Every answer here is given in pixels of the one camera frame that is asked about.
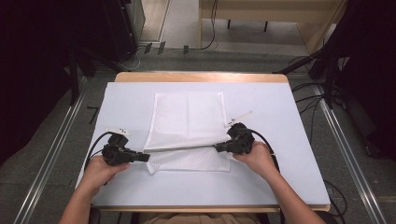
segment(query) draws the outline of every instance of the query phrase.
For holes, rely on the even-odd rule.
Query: hand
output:
[[[99,189],[109,180],[113,179],[116,173],[124,171],[130,167],[129,163],[109,166],[103,160],[103,156],[95,156],[90,160],[84,176],[79,182],[78,189],[86,190],[92,196],[99,192]]]
[[[244,162],[252,171],[266,179],[270,174],[278,174],[270,150],[263,142],[255,141],[249,154],[233,154],[237,160]]]

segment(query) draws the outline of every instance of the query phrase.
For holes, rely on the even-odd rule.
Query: cable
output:
[[[120,224],[122,218],[122,212],[119,212],[119,218],[117,219],[117,224]]]
[[[310,134],[309,134],[309,145],[312,145],[312,138],[314,135],[314,117],[315,117],[315,111],[317,110],[317,106],[318,106],[319,102],[320,102],[320,100],[315,103],[314,111],[312,112],[311,130],[310,130]]]
[[[217,41],[215,41],[215,38],[216,38],[216,30],[215,30],[215,22],[216,22],[216,14],[217,14],[217,11],[218,11],[218,0],[214,0],[214,2],[213,2],[213,6],[212,6],[212,12],[211,12],[211,16],[210,16],[210,20],[211,20],[211,23],[212,23],[212,30],[213,30],[213,36],[212,36],[212,40],[210,41],[210,43],[206,46],[206,47],[204,47],[204,48],[200,48],[200,49],[189,49],[189,50],[205,50],[205,49],[208,49],[212,44],[213,44],[213,42],[216,42],[216,47],[215,47],[215,49],[218,47],[218,42]],[[173,49],[173,48],[163,48],[163,49],[171,49],[171,50],[184,50],[184,49]]]
[[[295,103],[298,104],[298,103],[300,103],[301,101],[309,100],[309,99],[311,99],[311,98],[320,97],[320,96],[322,96],[322,95],[307,96],[307,97],[302,98],[302,99],[300,99],[300,100],[296,100]]]
[[[280,223],[284,224],[285,223],[285,214],[283,214],[282,210],[280,210]]]
[[[272,150],[271,145],[270,145],[270,144],[268,143],[268,141],[264,138],[264,136],[262,136],[260,133],[254,131],[254,130],[251,130],[251,129],[241,129],[241,130],[245,130],[245,131],[248,131],[248,132],[250,132],[250,133],[255,133],[255,134],[257,134],[257,135],[262,139],[262,141],[264,141],[265,144],[268,146],[268,148],[270,149],[270,153],[271,153],[271,154],[274,154],[274,151]]]
[[[91,156],[90,156],[90,160],[96,155],[96,154],[98,154],[99,152],[101,152],[101,151],[103,151],[102,149],[100,149],[99,151],[97,151],[97,152],[95,152],[95,153],[93,153]]]
[[[291,92],[298,91],[298,90],[300,90],[300,89],[302,89],[302,88],[304,88],[304,87],[307,87],[307,86],[312,86],[312,85],[323,85],[323,84],[324,84],[324,83],[307,82],[307,83],[303,83],[303,84],[300,84],[300,85],[298,85],[298,86],[295,86],[293,89],[291,89]]]
[[[96,141],[93,143],[93,145],[92,145],[92,147],[91,147],[91,149],[90,149],[90,152],[88,153],[87,158],[85,159],[84,171],[87,169],[88,163],[90,162],[91,154],[92,154],[92,152],[93,152],[93,149],[96,147],[96,145],[98,144],[98,142],[99,142],[105,135],[110,134],[110,133],[111,133],[111,132],[103,133],[103,134],[100,135],[100,136],[96,139]]]
[[[135,67],[133,67],[133,68],[129,68],[129,67],[123,65],[122,63],[118,63],[118,65],[121,66],[121,67],[123,67],[123,68],[125,68],[125,69],[127,69],[128,72],[132,72],[132,70],[135,70],[136,68],[138,68],[138,67],[140,66],[140,58],[139,58],[139,55],[137,55],[137,54],[139,53],[140,50],[142,50],[142,49],[139,49],[139,50],[135,53],[136,58],[137,58],[137,66],[135,66]]]
[[[292,61],[294,61],[294,60],[296,60],[296,59],[298,59],[298,58],[304,58],[304,57],[306,57],[306,56],[297,56],[297,57],[292,58],[292,59],[289,61],[288,67],[290,67],[290,64],[291,64]],[[309,72],[309,68],[306,66],[306,64],[304,64],[304,67],[305,67],[306,71]]]
[[[313,103],[317,103],[317,102],[319,102],[319,101],[322,100],[322,99],[323,99],[323,95],[322,95],[321,97],[319,97],[318,99],[313,100],[311,103],[309,103],[309,104],[305,107],[304,110],[300,111],[300,115],[302,115],[302,114],[303,114],[305,111],[307,111],[308,109],[313,108],[313,107],[314,107],[314,105],[312,105]]]
[[[343,194],[343,192],[342,192],[339,188],[337,188],[334,184],[332,184],[332,183],[329,182],[328,180],[323,179],[323,181],[324,181],[326,184],[332,186],[332,188],[334,188],[335,190],[337,190],[337,191],[341,194],[341,197],[343,198],[343,202],[344,202],[344,204],[346,205],[346,207],[345,207],[345,209],[344,209],[343,212],[340,212],[338,215],[336,215],[336,214],[331,214],[331,215],[334,216],[334,217],[340,217],[340,216],[345,215],[346,212],[347,212],[347,199],[346,199],[346,196]]]
[[[341,221],[343,222],[343,224],[346,224],[346,220],[344,219],[344,216],[341,215],[341,212],[340,212],[340,209],[338,208],[338,206],[335,204],[335,202],[332,200],[332,198],[329,197],[329,199],[330,199],[330,203],[334,206],[335,211],[337,211],[337,213],[339,214],[339,217],[341,218]]]

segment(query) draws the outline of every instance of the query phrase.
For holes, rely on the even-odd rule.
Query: white towel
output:
[[[213,147],[149,152],[169,147],[207,146],[230,139],[225,128],[223,94],[220,92],[157,93],[145,151],[148,170],[230,171],[227,153]]]

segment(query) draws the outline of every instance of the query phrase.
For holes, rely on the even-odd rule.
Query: black cable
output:
[[[304,110],[302,110],[302,111],[299,112],[300,115],[302,115],[302,114],[303,114],[305,111],[307,111],[308,109],[313,108],[313,107],[314,107],[314,105],[312,105],[313,103],[319,102],[319,101],[322,100],[322,99],[323,99],[323,95],[322,95],[321,97],[319,97],[318,99],[313,100],[311,103],[309,103],[309,104],[305,107]]]
[[[93,143],[93,145],[92,145],[92,147],[91,147],[91,149],[90,149],[90,152],[88,153],[87,158],[85,159],[84,171],[87,169],[88,163],[90,162],[91,154],[92,154],[92,152],[93,152],[93,149],[96,147],[96,145],[98,144],[98,142],[99,142],[105,135],[110,134],[110,133],[111,133],[111,132],[103,133],[103,134],[100,135],[100,136],[96,139],[96,141]]]
[[[309,99],[312,99],[312,98],[318,98],[318,97],[321,97],[322,95],[313,95],[313,96],[307,96],[307,97],[305,97],[305,98],[302,98],[302,99],[300,99],[300,100],[296,100],[296,104],[298,104],[298,103],[300,103],[301,101],[305,101],[305,100],[309,100]]]
[[[341,212],[341,213],[338,214],[338,215],[336,215],[336,214],[331,214],[331,215],[334,216],[334,217],[343,216],[343,215],[347,212],[347,199],[346,199],[346,196],[345,196],[345,195],[343,194],[343,192],[342,192],[339,188],[337,188],[334,184],[330,183],[329,181],[327,181],[327,180],[325,180],[325,179],[323,179],[323,181],[324,181],[326,184],[332,186],[332,188],[336,189],[336,190],[341,194],[341,197],[343,198],[343,202],[344,202],[344,204],[346,205],[346,207],[345,207],[345,209],[344,209],[343,212]]]
[[[288,67],[290,66],[290,64],[291,64],[292,61],[294,61],[294,60],[296,60],[296,59],[298,59],[298,58],[304,58],[304,57],[306,57],[306,56],[297,56],[297,57],[292,58],[292,59],[289,61]],[[306,71],[309,72],[309,68],[306,66],[306,64],[304,64],[304,67],[305,67]]]
[[[303,83],[303,84],[300,84],[300,85],[298,85],[298,86],[295,86],[293,89],[291,89],[291,92],[295,92],[295,91],[297,91],[297,90],[299,90],[299,89],[302,89],[302,88],[304,88],[304,87],[307,87],[307,86],[312,86],[312,85],[323,85],[324,83],[317,83],[317,82],[307,82],[307,83]]]
[[[330,199],[330,203],[332,204],[332,206],[334,206],[335,211],[337,211],[339,217],[341,218],[341,221],[343,222],[343,224],[346,224],[346,220],[344,219],[344,216],[341,215],[341,212],[340,212],[340,209],[338,208],[338,206],[335,204],[335,202],[332,200],[332,198],[329,197],[329,199]]]
[[[100,149],[99,151],[97,151],[97,152],[95,152],[95,153],[93,153],[91,156],[90,156],[90,160],[96,155],[96,154],[98,154],[99,152],[101,152],[101,151],[103,151],[102,149]]]
[[[311,118],[311,130],[309,134],[309,145],[312,145],[312,138],[314,136],[314,117],[315,117],[315,111],[317,110],[318,103],[320,101],[317,101],[315,103],[314,111],[312,112],[312,118]]]
[[[260,133],[254,131],[254,130],[251,130],[251,129],[241,129],[241,130],[245,130],[245,131],[248,131],[248,132],[250,132],[250,133],[255,133],[255,134],[257,134],[257,135],[262,139],[262,141],[264,141],[265,144],[268,146],[268,148],[270,149],[270,153],[271,153],[271,154],[274,154],[274,151],[272,150],[271,145],[270,145],[270,144],[268,143],[268,141],[264,138],[264,136],[262,136]]]
[[[281,224],[285,223],[285,214],[283,214],[282,210],[280,210],[280,223]]]
[[[213,6],[212,6],[212,12],[211,12],[211,16],[210,16],[210,20],[212,22],[212,30],[213,30],[213,36],[212,36],[212,40],[210,41],[210,43],[204,47],[204,48],[200,48],[200,49],[189,49],[189,50],[205,50],[208,49],[213,42],[215,41],[216,38],[216,31],[215,31],[215,22],[216,22],[216,14],[218,11],[218,0],[214,0],[213,2]],[[163,49],[171,49],[171,50],[185,50],[185,49],[173,49],[173,48],[163,48]]]
[[[117,224],[121,223],[122,212],[119,213],[119,218],[117,219]]]

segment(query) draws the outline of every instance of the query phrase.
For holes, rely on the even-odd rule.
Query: white cloth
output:
[[[220,92],[156,93],[145,151],[148,170],[230,171],[226,153],[213,147],[149,152],[169,147],[207,146],[230,139],[225,128],[223,94]]]

